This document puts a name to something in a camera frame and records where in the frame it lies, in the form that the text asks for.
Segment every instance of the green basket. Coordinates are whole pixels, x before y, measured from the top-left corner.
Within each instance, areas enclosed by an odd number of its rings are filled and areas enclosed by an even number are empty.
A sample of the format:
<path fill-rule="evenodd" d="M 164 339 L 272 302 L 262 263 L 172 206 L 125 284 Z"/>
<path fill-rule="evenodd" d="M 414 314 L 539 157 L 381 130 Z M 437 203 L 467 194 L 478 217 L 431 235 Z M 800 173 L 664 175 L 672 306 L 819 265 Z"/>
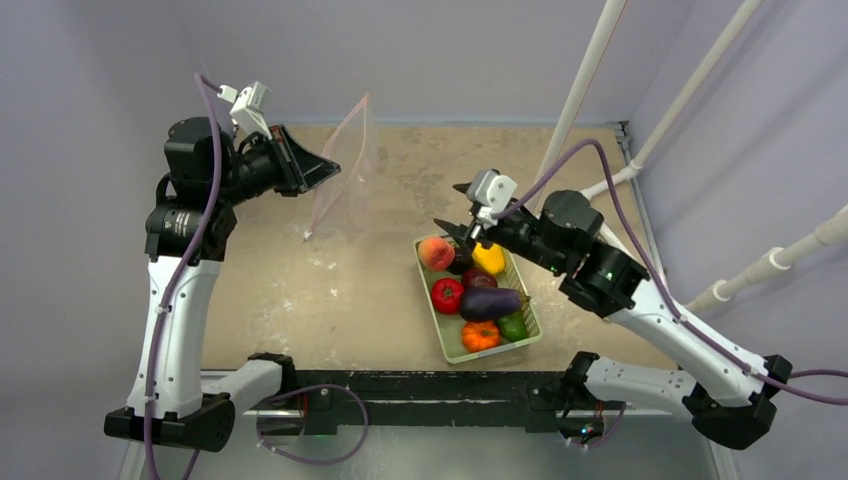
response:
<path fill-rule="evenodd" d="M 412 243 L 413 254 L 415 255 L 415 263 L 418 265 L 418 272 L 421 274 L 421 282 L 424 284 L 424 295 L 427 297 L 427 305 L 430 307 L 430 313 L 433 315 L 433 324 L 436 326 L 436 332 L 439 334 L 439 343 L 442 345 L 442 353 L 445 355 L 445 360 L 450 363 L 462 363 L 475 358 L 488 357 L 498 353 L 507 352 L 514 348 L 530 345 L 542 339 L 542 327 L 536 319 L 536 312 L 530 306 L 530 302 L 522 309 L 521 313 L 524 317 L 524 324 L 527 326 L 529 336 L 524 340 L 509 343 L 501 338 L 501 345 L 495 348 L 490 348 L 477 353 L 469 353 L 462 346 L 461 332 L 465 326 L 465 320 L 459 315 L 442 315 L 433 309 L 433 303 L 430 301 L 430 290 L 437 280 L 450 277 L 460 280 L 459 276 L 451 275 L 449 272 L 434 272 L 424 268 L 418 260 L 418 244 L 429 237 L 421 237 L 415 239 Z M 450 237 L 442 236 L 445 240 L 455 245 Z M 515 260 L 512 254 L 504 250 L 504 260 L 506 268 L 503 272 L 495 276 L 498 281 L 498 286 L 503 288 L 512 288 L 527 294 L 527 287 L 524 285 L 524 280 L 521 279 L 521 274 L 515 265 Z"/>

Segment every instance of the transparent plastic bag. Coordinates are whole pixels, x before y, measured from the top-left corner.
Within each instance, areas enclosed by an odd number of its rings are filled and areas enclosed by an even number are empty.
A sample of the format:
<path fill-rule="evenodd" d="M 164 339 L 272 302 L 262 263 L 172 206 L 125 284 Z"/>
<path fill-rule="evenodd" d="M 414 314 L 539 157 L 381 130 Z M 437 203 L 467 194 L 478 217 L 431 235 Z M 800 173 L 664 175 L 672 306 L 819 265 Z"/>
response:
<path fill-rule="evenodd" d="M 312 235 L 364 231 L 370 216 L 377 141 L 371 96 L 366 93 L 324 146 L 322 156 L 338 163 L 342 171 L 315 188 L 312 220 L 303 233 L 304 241 Z"/>

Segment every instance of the eggplant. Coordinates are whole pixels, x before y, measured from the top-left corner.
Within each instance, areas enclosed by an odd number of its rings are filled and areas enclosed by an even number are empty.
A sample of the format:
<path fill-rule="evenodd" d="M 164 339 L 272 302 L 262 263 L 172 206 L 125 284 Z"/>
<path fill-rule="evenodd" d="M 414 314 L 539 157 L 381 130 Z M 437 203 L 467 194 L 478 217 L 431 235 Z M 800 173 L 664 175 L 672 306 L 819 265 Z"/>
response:
<path fill-rule="evenodd" d="M 530 299 L 511 288 L 466 288 L 459 299 L 459 316 L 469 322 L 485 322 L 515 313 Z"/>

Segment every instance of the purple wall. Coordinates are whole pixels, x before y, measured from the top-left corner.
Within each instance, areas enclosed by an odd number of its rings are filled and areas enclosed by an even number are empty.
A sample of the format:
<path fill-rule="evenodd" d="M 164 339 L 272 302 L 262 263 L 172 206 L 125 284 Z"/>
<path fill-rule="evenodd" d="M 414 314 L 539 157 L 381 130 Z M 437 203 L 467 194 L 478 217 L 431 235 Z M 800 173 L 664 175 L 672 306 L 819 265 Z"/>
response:
<path fill-rule="evenodd" d="M 203 112 L 164 0 L 7 2 L 2 15 L 0 471 L 115 478 L 103 435 L 138 365 L 144 221 L 168 126 Z"/>
<path fill-rule="evenodd" d="M 700 0 L 632 120 L 641 145 L 741 2 Z M 848 203 L 848 3 L 766 1 L 640 177 L 672 292 L 687 302 Z M 848 247 L 829 248 L 705 319 L 797 369 L 848 370 Z M 846 394 L 844 382 L 797 386 Z M 845 409 L 786 393 L 744 479 L 841 478 Z"/>
<path fill-rule="evenodd" d="M 604 2 L 175 0 L 210 72 L 275 90 L 269 117 L 340 120 L 370 91 L 381 120 L 555 122 Z M 624 10 L 578 117 L 630 118 L 694 0 Z"/>

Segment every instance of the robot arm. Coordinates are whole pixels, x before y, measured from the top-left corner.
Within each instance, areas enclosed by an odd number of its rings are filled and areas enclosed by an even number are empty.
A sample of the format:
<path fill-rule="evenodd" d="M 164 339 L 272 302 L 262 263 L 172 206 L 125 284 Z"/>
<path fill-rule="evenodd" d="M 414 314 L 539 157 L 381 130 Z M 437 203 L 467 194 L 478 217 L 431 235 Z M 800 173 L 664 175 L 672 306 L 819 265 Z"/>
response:
<path fill-rule="evenodd" d="M 165 143 L 170 172 L 156 190 L 147 218 L 150 302 L 144 348 L 126 407 L 106 416 L 107 435 L 142 440 L 143 412 L 153 406 L 153 442 L 220 451 L 237 414 L 264 398 L 292 390 L 294 364 L 284 355 L 257 354 L 236 372 L 201 388 L 200 361 L 209 299 L 224 261 L 227 239 L 236 226 L 233 208 L 268 190 L 285 197 L 305 193 L 338 173 L 338 164 L 302 148 L 285 127 L 268 127 L 261 114 L 267 89 L 254 83 L 240 93 L 229 87 L 219 96 L 234 103 L 231 115 L 249 134 L 238 149 L 229 136 L 211 132 L 207 118 L 174 124 Z M 199 248 L 189 260 L 167 311 L 160 310 L 165 285 L 198 230 L 212 185 L 212 135 L 221 137 L 221 183 L 217 203 Z M 168 185 L 174 195 L 167 195 Z M 157 318 L 165 313 L 161 334 Z M 145 395 L 145 372 L 155 352 L 154 392 Z"/>
<path fill-rule="evenodd" d="M 557 191 L 539 217 L 516 209 L 515 182 L 496 170 L 480 172 L 454 188 L 472 202 L 469 226 L 435 222 L 459 245 L 497 243 L 562 277 L 568 299 L 645 338 L 681 370 L 626 365 L 579 352 L 566 370 L 564 393 L 578 403 L 626 401 L 692 419 L 702 434 L 742 449 L 764 435 L 776 408 L 776 391 L 691 333 L 669 312 L 653 279 L 621 250 L 597 239 L 603 216 L 576 191 Z M 498 213 L 511 212 L 497 219 Z M 734 344 L 676 303 L 688 322 L 760 373 L 785 382 L 791 365 L 779 356 L 760 357 Z"/>

